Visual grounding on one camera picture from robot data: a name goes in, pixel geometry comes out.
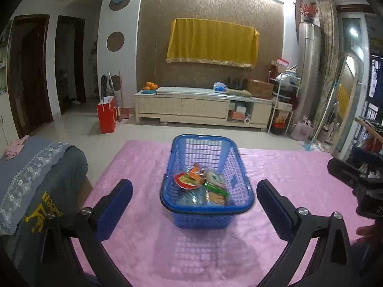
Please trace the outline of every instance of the blue bedsheet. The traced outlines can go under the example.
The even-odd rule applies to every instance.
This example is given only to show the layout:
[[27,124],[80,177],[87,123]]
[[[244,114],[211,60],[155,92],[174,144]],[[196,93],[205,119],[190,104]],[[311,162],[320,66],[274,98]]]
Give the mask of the blue bedsheet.
[[0,235],[12,235],[45,175],[70,144],[30,137],[18,156],[0,158]]
[[84,153],[74,146],[67,148],[36,189],[16,232],[0,236],[0,244],[30,286],[36,286],[46,214],[56,212],[66,216],[78,212],[77,196],[87,171]]

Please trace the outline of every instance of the cardboard box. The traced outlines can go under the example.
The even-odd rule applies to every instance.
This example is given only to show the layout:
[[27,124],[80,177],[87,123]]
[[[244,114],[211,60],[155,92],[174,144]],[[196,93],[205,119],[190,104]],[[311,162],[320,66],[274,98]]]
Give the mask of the cardboard box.
[[243,121],[245,118],[245,114],[241,112],[233,111],[233,113],[231,114],[231,118],[233,120]]
[[253,97],[271,99],[273,96],[274,84],[261,82],[258,80],[248,80],[248,91]]
[[293,105],[286,102],[278,102],[278,110],[290,112],[293,110]]

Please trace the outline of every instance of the pink table cover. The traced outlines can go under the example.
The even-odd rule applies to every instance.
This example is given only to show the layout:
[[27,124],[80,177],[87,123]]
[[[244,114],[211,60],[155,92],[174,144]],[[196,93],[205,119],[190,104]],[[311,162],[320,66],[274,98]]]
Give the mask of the pink table cover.
[[[169,143],[130,140],[105,169],[85,206],[94,206],[121,178],[133,183],[133,198],[103,246],[134,287],[256,286],[282,253],[281,241],[261,205],[236,216],[226,230],[185,230],[172,223],[158,193],[170,152]],[[240,149],[255,191],[268,179],[281,195],[312,214],[343,214],[350,240],[358,226],[351,189],[327,172],[323,152]],[[73,240],[83,269],[93,273],[79,242]],[[299,280],[315,247],[312,240],[292,282]]]

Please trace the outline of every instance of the human hand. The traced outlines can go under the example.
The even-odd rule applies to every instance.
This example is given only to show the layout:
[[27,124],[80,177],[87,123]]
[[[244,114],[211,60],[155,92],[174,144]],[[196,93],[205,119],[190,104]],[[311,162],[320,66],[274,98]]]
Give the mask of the human hand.
[[381,243],[383,238],[383,223],[377,222],[369,226],[360,226],[357,228],[357,235],[361,235],[357,239],[357,243]]

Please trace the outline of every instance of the blue plate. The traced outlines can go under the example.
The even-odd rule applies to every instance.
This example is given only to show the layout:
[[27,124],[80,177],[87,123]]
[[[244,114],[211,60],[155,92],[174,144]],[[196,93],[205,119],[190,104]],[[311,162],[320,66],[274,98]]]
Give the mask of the blue plate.
[[152,89],[150,91],[142,91],[143,94],[154,94],[156,92],[155,89]]

